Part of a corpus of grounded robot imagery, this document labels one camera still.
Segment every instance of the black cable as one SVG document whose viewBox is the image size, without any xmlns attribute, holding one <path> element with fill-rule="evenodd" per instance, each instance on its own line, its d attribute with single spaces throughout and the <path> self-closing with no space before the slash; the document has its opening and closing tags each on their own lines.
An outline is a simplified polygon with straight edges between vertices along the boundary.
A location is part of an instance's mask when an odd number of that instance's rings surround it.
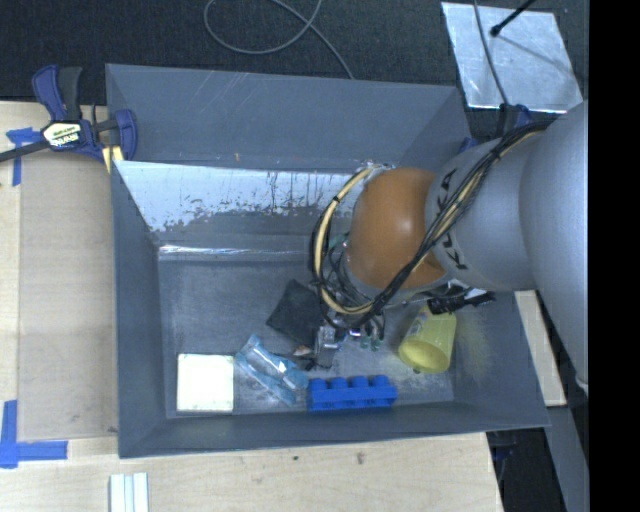
<svg viewBox="0 0 640 512">
<path fill-rule="evenodd" d="M 345 298 L 348 300 L 347 306 L 357 306 L 362 302 L 368 302 L 371 300 L 371 297 L 367 297 L 365 294 L 360 292 L 349 280 L 347 276 L 343 278 L 343 269 L 344 266 L 342 264 L 342 259 L 344 257 L 344 251 L 340 253 L 337 261 L 333 261 L 332 256 L 335 251 L 335 247 L 331 248 L 327 253 L 327 259 L 329 260 L 329 264 L 331 266 L 332 273 L 335 274 L 335 278 L 337 281 L 337 288 L 342 291 Z"/>
<path fill-rule="evenodd" d="M 362 172 L 366 171 L 366 168 L 362 169 L 360 172 L 356 172 L 355 174 L 353 174 L 348 180 L 347 182 L 344 184 L 343 188 L 346 188 L 348 186 L 350 186 L 354 181 L 359 180 L 360 179 L 360 175 Z M 311 271 L 313 273 L 313 276 L 315 278 L 315 283 L 318 289 L 318 294 L 320 295 L 320 291 L 322 289 L 327 290 L 328 288 L 326 286 L 326 280 L 324 278 L 324 274 L 322 272 L 322 265 L 320 265 L 320 272 L 317 273 L 315 271 L 314 265 L 313 265 L 313 260 L 315 259 L 315 244 L 316 244 L 316 239 L 318 236 L 318 230 L 320 229 L 320 225 L 322 224 L 322 219 L 326 216 L 327 211 L 329 210 L 329 208 L 334 204 L 334 203 L 340 203 L 340 199 L 338 199 L 337 197 L 334 197 L 331 202 L 325 207 L 325 209 L 322 211 L 322 214 L 318 217 L 318 220 L 316 221 L 316 224 L 313 228 L 313 231 L 311 233 L 311 244 L 310 244 L 310 250 L 311 250 Z M 329 224 L 327 226 L 327 230 L 325 231 L 325 238 L 323 240 L 323 247 L 322 247 L 322 252 L 320 255 L 321 261 L 324 261 L 326 256 L 327 256 L 327 251 L 328 251 L 328 245 L 329 245 L 329 233 L 331 231 L 331 221 L 329 221 Z"/>
<path fill-rule="evenodd" d="M 515 20 L 518 16 L 520 16 L 524 11 L 526 11 L 536 1 L 537 0 L 527 0 L 524 4 L 522 4 L 520 7 L 518 7 L 514 12 L 509 14 L 509 16 L 507 16 L 504 20 L 502 20 L 501 23 L 498 23 L 497 25 L 494 25 L 493 27 L 491 27 L 491 30 L 489 31 L 489 33 L 493 37 L 496 37 L 502 31 L 502 29 L 504 27 L 506 27 L 513 20 Z"/>
<path fill-rule="evenodd" d="M 507 94 L 504 92 L 504 87 L 502 87 L 502 83 L 498 78 L 498 73 L 496 72 L 496 68 L 493 65 L 493 59 L 491 58 L 491 54 L 489 53 L 489 45 L 487 44 L 487 38 L 484 35 L 484 31 L 482 29 L 482 23 L 480 21 L 480 9 L 478 8 L 478 0 L 473 0 L 473 10 L 475 11 L 475 14 L 476 14 L 476 24 L 478 25 L 478 32 L 480 32 L 480 39 L 482 40 L 484 53 L 487 55 L 487 62 L 489 63 L 489 69 L 491 70 L 493 79 L 496 82 L 496 86 L 498 87 L 498 91 L 500 92 L 500 96 L 502 97 L 502 101 L 506 105 L 511 105 L 509 103 L 509 100 L 507 99 Z"/>
<path fill-rule="evenodd" d="M 316 16 L 318 15 L 318 12 L 320 11 L 320 7 L 322 6 L 322 0 L 318 0 L 318 3 L 316 4 L 316 8 L 313 11 L 313 14 L 311 15 L 311 17 L 309 19 L 306 19 L 298 11 L 296 11 L 292 7 L 288 6 L 284 2 L 281 2 L 280 0 L 268 0 L 268 1 L 273 3 L 273 4 L 275 4 L 275 5 L 277 5 L 278 7 L 281 7 L 282 9 L 286 10 L 287 12 L 289 12 L 290 14 L 292 14 L 293 16 L 298 18 L 302 23 L 305 24 L 304 27 L 302 28 L 302 30 L 300 30 L 300 32 L 298 32 L 295 36 L 293 36 L 291 39 L 289 39 L 285 43 L 280 44 L 278 46 L 275 46 L 273 48 L 266 48 L 264 50 L 247 50 L 247 49 L 240 48 L 238 46 L 234 46 L 232 44 L 229 44 L 225 40 L 223 40 L 220 36 L 218 36 L 218 34 L 216 34 L 214 32 L 214 30 L 211 28 L 211 25 L 209 24 L 209 10 L 211 9 L 211 6 L 216 2 L 216 0 L 209 0 L 207 2 L 207 4 L 205 5 L 205 7 L 204 7 L 204 10 L 202 12 L 202 17 L 203 17 L 203 20 L 204 20 L 204 26 L 207 29 L 207 32 L 209 32 L 209 35 L 219 45 L 224 46 L 227 50 L 231 50 L 232 52 L 240 53 L 240 54 L 243 54 L 243 55 L 268 55 L 270 53 L 279 52 L 281 50 L 289 48 L 291 45 L 296 43 L 307 32 L 307 30 L 311 29 L 320 38 L 320 40 L 325 44 L 325 46 L 327 48 L 329 48 L 329 50 L 331 50 L 331 53 L 333 53 L 334 57 L 336 59 L 338 59 L 338 62 L 340 62 L 340 65 L 345 70 L 345 72 L 347 73 L 349 78 L 351 78 L 352 80 L 355 79 L 354 76 L 353 76 L 353 73 L 351 73 L 351 70 L 349 69 L 349 66 L 347 66 L 347 63 L 342 58 L 342 55 L 340 55 L 340 53 L 338 53 L 338 50 L 335 49 L 335 47 L 324 36 L 324 34 L 322 32 L 320 32 L 313 25 L 313 22 L 315 21 Z"/>
</svg>

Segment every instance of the yellow cup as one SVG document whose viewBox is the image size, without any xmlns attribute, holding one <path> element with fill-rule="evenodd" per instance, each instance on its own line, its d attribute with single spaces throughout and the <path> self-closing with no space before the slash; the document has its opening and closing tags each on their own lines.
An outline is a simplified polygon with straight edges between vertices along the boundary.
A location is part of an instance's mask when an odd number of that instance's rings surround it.
<svg viewBox="0 0 640 512">
<path fill-rule="evenodd" d="M 409 327 L 398 355 L 404 364 L 426 372 L 440 373 L 451 364 L 456 316 L 453 313 L 434 315 L 424 306 Z"/>
</svg>

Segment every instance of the blue tape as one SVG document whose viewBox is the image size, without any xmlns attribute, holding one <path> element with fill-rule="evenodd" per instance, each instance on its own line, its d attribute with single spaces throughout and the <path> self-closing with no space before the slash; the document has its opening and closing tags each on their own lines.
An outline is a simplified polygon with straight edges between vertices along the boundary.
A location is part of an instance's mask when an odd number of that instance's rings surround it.
<svg viewBox="0 0 640 512">
<path fill-rule="evenodd" d="M 18 130 L 9 130 L 7 132 L 7 138 L 15 145 L 16 148 L 19 148 L 23 144 L 40 142 L 42 140 L 42 135 L 33 128 L 20 128 Z M 13 160 L 13 179 L 11 180 L 11 185 L 15 187 L 16 185 L 20 185 L 21 181 L 22 161 L 18 157 Z"/>
<path fill-rule="evenodd" d="M 4 403 L 2 435 L 0 436 L 0 468 L 15 469 L 24 460 L 64 460 L 67 458 L 68 441 L 41 441 L 18 443 L 16 425 L 18 401 Z"/>
</svg>

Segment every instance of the black floor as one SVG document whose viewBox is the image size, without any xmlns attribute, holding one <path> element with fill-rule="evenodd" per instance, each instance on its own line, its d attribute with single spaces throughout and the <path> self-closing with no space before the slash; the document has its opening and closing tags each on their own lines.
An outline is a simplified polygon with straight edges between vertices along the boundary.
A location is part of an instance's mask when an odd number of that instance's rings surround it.
<svg viewBox="0 0 640 512">
<path fill-rule="evenodd" d="M 316 0 L 285 0 L 310 16 Z M 206 68 L 278 74 L 346 77 L 338 60 L 311 31 L 289 48 L 266 56 L 227 50 L 206 32 L 206 0 L 21 0 L 0 3 L 0 99 L 33 100 L 31 76 L 46 64 L 82 66 L 81 103 L 105 104 L 105 63 Z M 519 0 L 481 0 L 515 8 Z M 588 91 L 588 0 L 539 0 L 532 9 L 555 14 L 583 97 Z M 210 24 L 229 43 L 249 49 L 281 44 L 302 24 L 266 0 L 217 0 Z M 340 52 L 355 78 L 458 84 L 455 57 L 440 2 L 433 0 L 325 0 L 315 26 Z M 495 111 L 468 109 L 475 137 L 490 138 Z M 563 355 L 558 349 L 559 358 Z M 570 369 L 565 379 L 570 382 Z M 588 406 L 575 405 L 582 432 Z M 541 429 L 502 434 L 492 441 L 514 445 L 503 470 L 507 512 L 563 512 L 564 506 Z"/>
</svg>

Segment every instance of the clear plastic bag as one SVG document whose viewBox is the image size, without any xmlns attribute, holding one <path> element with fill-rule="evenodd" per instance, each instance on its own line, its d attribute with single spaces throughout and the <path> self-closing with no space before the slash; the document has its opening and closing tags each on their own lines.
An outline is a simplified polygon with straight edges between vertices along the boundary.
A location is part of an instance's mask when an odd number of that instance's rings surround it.
<svg viewBox="0 0 640 512">
<path fill-rule="evenodd" d="M 255 334 L 238 351 L 235 362 L 287 405 L 304 398 L 308 377 L 292 361 L 266 350 Z"/>
</svg>

